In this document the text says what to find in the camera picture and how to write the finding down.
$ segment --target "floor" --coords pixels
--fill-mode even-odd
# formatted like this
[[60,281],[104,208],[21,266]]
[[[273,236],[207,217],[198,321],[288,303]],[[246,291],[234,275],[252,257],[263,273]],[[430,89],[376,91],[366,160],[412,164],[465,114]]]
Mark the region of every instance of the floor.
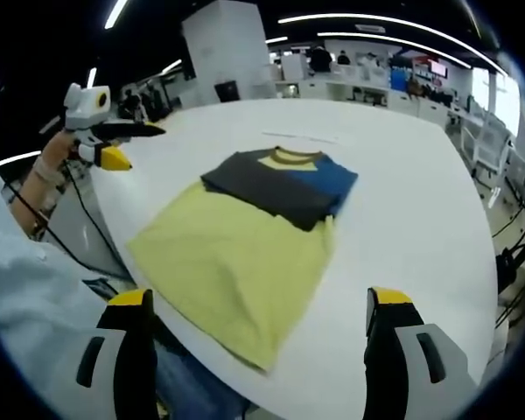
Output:
[[[488,208],[488,201],[490,200],[490,190],[485,188],[480,183],[476,183],[477,191],[482,199],[486,211],[486,217],[492,234],[495,234],[511,217],[518,211],[519,205],[516,202],[511,190],[504,188],[492,208]],[[512,247],[522,235],[525,229],[525,212],[521,212],[520,216],[507,227],[501,234],[493,238],[494,252],[499,254],[505,247]],[[510,285],[498,296],[499,312],[503,311],[505,306],[514,298],[517,291],[525,284],[525,263],[518,273],[514,284]],[[510,319],[520,317],[524,307],[518,308],[512,312]],[[489,358],[489,363],[486,366],[485,377],[483,383],[488,382],[492,377],[497,375],[502,363],[509,354],[513,352],[514,345],[521,336],[524,323],[519,322],[517,325],[508,329],[506,323],[494,335],[494,344]],[[264,409],[256,409],[247,415],[248,420],[281,420],[280,417],[270,414]]]

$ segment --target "light blue sleeve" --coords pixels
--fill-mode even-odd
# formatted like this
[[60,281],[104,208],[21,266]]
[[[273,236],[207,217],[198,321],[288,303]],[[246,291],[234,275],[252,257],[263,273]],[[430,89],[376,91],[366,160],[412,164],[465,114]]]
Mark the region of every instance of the light blue sleeve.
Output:
[[358,179],[358,174],[337,164],[327,155],[324,155],[321,162],[318,163],[318,170],[322,173],[326,190],[337,197],[336,203],[331,208],[331,214],[337,214]]
[[61,355],[106,304],[83,282],[98,278],[53,245],[31,241],[1,195],[0,340],[22,376],[46,400]]

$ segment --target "white table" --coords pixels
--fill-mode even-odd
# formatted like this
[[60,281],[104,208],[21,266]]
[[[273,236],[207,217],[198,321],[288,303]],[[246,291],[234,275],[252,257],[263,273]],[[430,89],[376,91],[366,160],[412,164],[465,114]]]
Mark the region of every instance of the white table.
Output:
[[268,374],[240,363],[155,294],[161,319],[225,383],[286,419],[361,418],[372,285],[411,296],[425,322],[465,351],[480,382],[494,335],[494,251],[474,184],[438,126],[383,109],[300,99],[194,108],[164,127],[166,135],[122,147],[131,171],[92,174],[113,240],[145,287],[125,243],[234,151],[277,144],[322,150],[360,174],[337,220],[328,269]]
[[469,114],[468,112],[466,112],[465,110],[463,110],[462,108],[460,108],[459,110],[456,110],[454,108],[450,108],[449,109],[449,114],[450,115],[454,115],[454,116],[460,116],[461,118],[467,120],[467,121],[470,121],[471,123],[473,124],[476,124],[478,125],[479,127],[482,127],[484,125],[484,120],[476,115],[473,115],[473,114]]

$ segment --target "chair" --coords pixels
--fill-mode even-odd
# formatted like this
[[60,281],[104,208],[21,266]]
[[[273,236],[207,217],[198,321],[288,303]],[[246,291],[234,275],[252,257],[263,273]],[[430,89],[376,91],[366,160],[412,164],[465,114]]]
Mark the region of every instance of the chair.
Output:
[[488,177],[495,175],[493,186],[483,186],[492,190],[488,207],[497,200],[504,182],[509,151],[512,147],[506,124],[494,114],[486,113],[482,127],[463,118],[461,128],[461,150],[465,160],[471,165],[471,175],[478,179],[479,171],[488,171]]

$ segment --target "black cable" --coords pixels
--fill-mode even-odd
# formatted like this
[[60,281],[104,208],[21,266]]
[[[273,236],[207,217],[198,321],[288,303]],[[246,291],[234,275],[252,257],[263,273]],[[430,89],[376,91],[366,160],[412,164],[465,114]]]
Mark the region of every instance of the black cable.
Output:
[[97,280],[84,280],[84,284],[94,291],[94,293],[105,301],[109,301],[119,294],[113,286],[111,286],[106,278],[99,278]]
[[498,357],[500,354],[504,353],[505,351],[506,351],[505,348],[503,350],[500,350],[498,353],[492,356],[492,358],[488,361],[486,365],[488,366],[490,363],[492,363],[496,359],[496,357]]
[[505,177],[504,179],[505,179],[505,181],[506,181],[507,187],[509,188],[509,190],[511,191],[511,193],[514,195],[514,199],[515,199],[515,201],[517,202],[517,204],[519,205],[519,207],[522,207],[522,206],[523,206],[523,200],[522,200],[522,198],[519,196],[519,193],[517,192],[517,190],[514,188],[514,185],[511,183],[511,181],[509,180],[508,177]]
[[45,230],[51,234],[52,238],[66,251],[66,253],[74,260],[76,261],[79,265],[81,265],[82,267],[85,267],[86,269],[90,270],[90,271],[95,271],[97,273],[100,273],[100,274],[103,274],[104,276],[109,276],[109,277],[116,277],[116,278],[121,278],[122,280],[129,280],[130,278],[129,277],[126,277],[126,276],[121,276],[119,274],[115,274],[115,273],[110,273],[108,271],[105,271],[104,269],[98,269],[97,267],[94,267],[92,265],[89,265],[89,264],[86,264],[82,261],[80,261],[78,259],[78,257],[76,255],[74,255],[72,253],[72,251],[64,244],[63,241],[60,240],[60,238],[53,232],[52,229],[50,229],[48,227],[48,223],[46,222],[46,220],[44,220],[43,216],[41,214],[39,214],[39,212],[37,210],[35,210],[27,201],[25,201],[25,199],[21,196],[21,194],[13,187],[11,186],[10,182],[8,181],[4,181],[4,183],[8,186],[8,188],[10,188],[10,190],[14,193],[14,195],[22,202],[24,203],[24,206],[27,207],[27,209],[37,218],[37,220],[41,221],[41,223],[43,223],[43,226],[45,227]]
[[517,306],[522,302],[525,294],[525,284],[521,287],[521,289],[517,292],[517,294],[514,296],[512,301],[506,306],[504,311],[500,314],[500,316],[496,319],[496,329],[503,324],[503,322],[509,317],[511,312],[514,311]]
[[64,163],[64,166],[66,168],[66,172],[68,173],[68,177],[70,178],[70,181],[72,182],[73,188],[76,191],[76,195],[78,196],[78,201],[80,202],[81,208],[83,209],[83,211],[86,214],[86,216],[89,218],[89,221],[91,221],[92,224],[95,226],[95,229],[97,229],[97,232],[99,233],[100,237],[105,242],[105,245],[107,246],[107,249],[108,249],[109,253],[113,256],[113,259],[119,264],[119,266],[121,267],[122,271],[126,271],[126,266],[121,261],[121,259],[119,258],[119,255],[115,252],[113,247],[111,247],[111,244],[109,243],[109,240],[107,239],[105,234],[102,232],[102,230],[99,228],[99,225],[97,225],[97,223],[95,222],[94,218],[91,216],[91,214],[89,213],[88,209],[84,205],[84,200],[81,197],[80,188],[78,188],[78,186],[76,185],[76,180],[74,179],[72,173],[70,172],[70,168],[68,167],[66,162]]
[[517,213],[511,218],[511,220],[506,223],[498,232],[492,235],[493,238],[501,234],[504,230],[506,230],[514,221],[519,217],[523,209],[525,208],[525,198],[520,203],[520,208],[517,210]]
[[511,252],[515,252],[519,247],[525,245],[524,243],[522,245],[520,245],[520,243],[523,240],[523,238],[525,238],[525,231],[521,234],[521,236],[519,237],[519,239],[517,240],[515,245],[510,249]]
[[517,324],[519,324],[524,318],[525,318],[525,310],[523,310],[523,311],[521,312],[521,314],[519,315],[519,317],[514,318],[514,319],[510,319],[510,320],[509,320],[509,328],[514,328],[514,327],[517,326]]

